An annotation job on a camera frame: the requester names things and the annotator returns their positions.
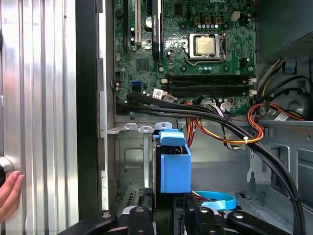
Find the cpu socket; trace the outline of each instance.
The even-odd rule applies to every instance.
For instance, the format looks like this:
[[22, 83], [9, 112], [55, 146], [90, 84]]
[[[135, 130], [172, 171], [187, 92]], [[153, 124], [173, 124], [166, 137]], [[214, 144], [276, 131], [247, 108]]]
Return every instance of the cpu socket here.
[[225, 33], [191, 33], [184, 48], [189, 60], [223, 62], [226, 57]]

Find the cable tie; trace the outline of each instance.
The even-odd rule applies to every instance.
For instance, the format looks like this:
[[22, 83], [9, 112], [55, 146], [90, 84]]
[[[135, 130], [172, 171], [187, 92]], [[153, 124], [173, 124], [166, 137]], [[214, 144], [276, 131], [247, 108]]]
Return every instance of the cable tie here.
[[248, 144], [248, 137], [244, 136], [245, 143]]
[[301, 202], [302, 201], [301, 197], [299, 197], [299, 198], [290, 198], [289, 200], [291, 200], [292, 202]]

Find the ventilation slot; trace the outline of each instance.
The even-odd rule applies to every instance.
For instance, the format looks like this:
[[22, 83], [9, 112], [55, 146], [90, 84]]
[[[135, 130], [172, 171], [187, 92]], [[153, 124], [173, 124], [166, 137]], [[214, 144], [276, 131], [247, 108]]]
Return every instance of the ventilation slot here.
[[128, 198], [128, 201], [127, 201], [127, 204], [126, 204], [127, 207], [132, 205], [132, 202], [133, 202], [133, 199], [134, 199], [134, 194], [135, 194], [134, 192], [131, 192], [129, 194], [129, 198]]

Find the ram slot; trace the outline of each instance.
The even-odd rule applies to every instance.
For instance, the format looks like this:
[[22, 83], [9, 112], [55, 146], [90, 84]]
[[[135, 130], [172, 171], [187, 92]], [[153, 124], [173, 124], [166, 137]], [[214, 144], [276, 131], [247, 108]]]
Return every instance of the ram slot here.
[[177, 98], [210, 94], [219, 97], [248, 95], [248, 87], [170, 87], [169, 93]]
[[172, 86], [243, 85], [248, 77], [241, 75], [174, 75], [167, 77]]

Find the blue plastic bracket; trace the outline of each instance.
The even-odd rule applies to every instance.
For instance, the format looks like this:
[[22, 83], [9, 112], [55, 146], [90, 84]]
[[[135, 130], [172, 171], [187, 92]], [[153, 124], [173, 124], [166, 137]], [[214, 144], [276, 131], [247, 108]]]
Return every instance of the blue plastic bracket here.
[[160, 132], [161, 145], [166, 146], [185, 146], [186, 140], [184, 133], [178, 132], [178, 129], [165, 129]]
[[161, 155], [161, 192], [184, 193], [191, 191], [191, 153], [184, 134], [177, 129], [165, 129], [160, 132], [160, 144], [180, 146], [184, 154]]

